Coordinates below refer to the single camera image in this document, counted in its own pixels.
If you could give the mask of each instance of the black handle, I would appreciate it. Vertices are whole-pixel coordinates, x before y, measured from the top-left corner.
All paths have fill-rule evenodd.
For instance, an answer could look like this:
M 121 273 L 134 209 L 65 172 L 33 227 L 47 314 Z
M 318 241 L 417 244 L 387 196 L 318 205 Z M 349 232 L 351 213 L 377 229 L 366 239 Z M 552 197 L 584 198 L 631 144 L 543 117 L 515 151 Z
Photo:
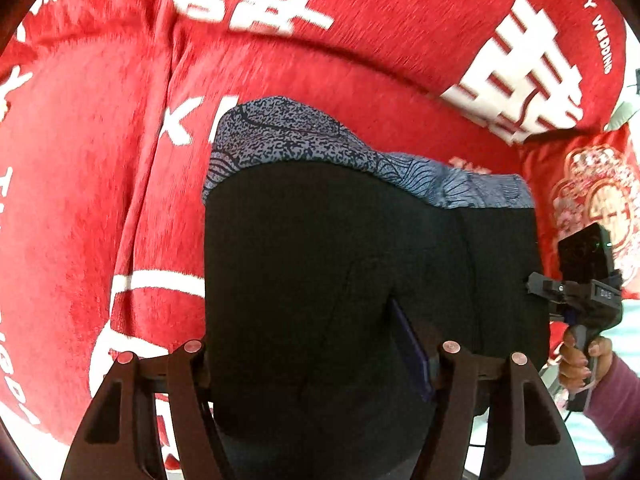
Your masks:
M 574 325 L 571 327 L 571 332 L 574 335 L 575 347 L 580 349 L 582 353 L 587 357 L 589 363 L 587 364 L 591 375 L 584 380 L 584 384 L 588 386 L 596 379 L 596 373 L 598 371 L 598 358 L 591 357 L 589 355 L 589 345 L 596 339 L 600 333 L 590 331 L 584 325 Z M 589 407 L 591 400 L 591 393 L 593 388 L 583 390 L 577 394 L 569 395 L 569 402 L 567 408 L 571 412 L 584 412 Z

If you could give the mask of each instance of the bolt head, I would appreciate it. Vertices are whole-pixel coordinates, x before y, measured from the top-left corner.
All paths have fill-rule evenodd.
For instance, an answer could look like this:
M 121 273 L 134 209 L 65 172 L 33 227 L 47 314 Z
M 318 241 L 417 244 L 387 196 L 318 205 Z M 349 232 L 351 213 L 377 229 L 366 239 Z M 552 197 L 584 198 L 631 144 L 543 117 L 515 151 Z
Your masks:
M 513 360 L 513 362 L 519 366 L 524 366 L 529 361 L 527 359 L 527 356 L 522 352 L 514 352 L 513 354 L 511 354 L 511 360 Z
M 121 352 L 118 354 L 118 362 L 121 365 L 128 364 L 133 361 L 133 352 Z
M 449 354 L 457 354 L 458 352 L 460 352 L 460 345 L 455 341 L 445 341 L 442 344 L 442 348 Z
M 184 351 L 189 354 L 195 354 L 202 348 L 202 343 L 197 339 L 192 339 L 184 344 Z

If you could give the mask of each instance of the purple sleeve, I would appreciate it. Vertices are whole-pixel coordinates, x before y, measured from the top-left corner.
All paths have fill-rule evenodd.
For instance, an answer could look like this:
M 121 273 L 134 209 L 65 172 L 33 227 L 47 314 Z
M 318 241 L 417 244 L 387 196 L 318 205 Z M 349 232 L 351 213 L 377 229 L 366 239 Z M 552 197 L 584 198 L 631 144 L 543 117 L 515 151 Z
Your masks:
M 640 428 L 640 378 L 614 355 L 609 373 L 591 395 L 584 415 L 600 430 L 616 453 L 607 463 L 584 468 L 587 480 L 606 480 Z

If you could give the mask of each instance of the black mount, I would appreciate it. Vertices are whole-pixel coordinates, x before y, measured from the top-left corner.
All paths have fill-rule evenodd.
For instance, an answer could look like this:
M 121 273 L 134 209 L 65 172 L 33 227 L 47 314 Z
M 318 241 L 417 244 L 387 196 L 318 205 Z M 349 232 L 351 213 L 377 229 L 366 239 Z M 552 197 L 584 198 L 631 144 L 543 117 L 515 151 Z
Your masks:
M 394 300 L 392 332 L 408 371 L 436 415 L 412 480 L 460 480 L 474 415 L 490 407 L 481 480 L 580 480 L 571 438 L 538 371 L 524 354 L 471 354 L 410 320 Z M 205 346 L 139 359 L 123 352 L 105 376 L 71 445 L 62 480 L 166 480 L 155 393 L 169 395 L 186 480 L 234 480 L 209 410 Z
M 549 301 L 551 321 L 571 327 L 575 346 L 587 357 L 591 375 L 585 385 L 595 380 L 598 359 L 589 355 L 589 345 L 601 332 L 622 321 L 622 274 L 614 268 L 611 236 L 600 224 L 593 223 L 558 242 L 560 270 L 564 282 L 537 272 L 529 276 L 527 290 Z M 571 412 L 584 412 L 592 389 L 569 398 Z

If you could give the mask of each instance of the hand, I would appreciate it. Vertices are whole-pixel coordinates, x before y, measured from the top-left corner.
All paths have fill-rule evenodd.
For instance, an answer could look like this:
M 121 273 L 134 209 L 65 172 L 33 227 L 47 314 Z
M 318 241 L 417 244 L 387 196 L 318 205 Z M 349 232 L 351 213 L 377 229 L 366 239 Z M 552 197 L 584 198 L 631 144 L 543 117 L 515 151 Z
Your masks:
M 569 329 L 564 333 L 564 344 L 560 347 L 560 355 L 562 356 L 559 375 L 560 384 L 569 390 L 569 393 L 576 394 L 584 388 L 584 380 L 591 375 L 591 372 L 587 368 L 589 363 L 587 358 L 580 350 L 575 348 L 574 335 Z M 613 362 L 611 339 L 606 337 L 594 339 L 589 345 L 589 355 L 598 358 L 596 379 L 593 381 L 593 386 L 590 386 L 595 388 L 607 375 Z

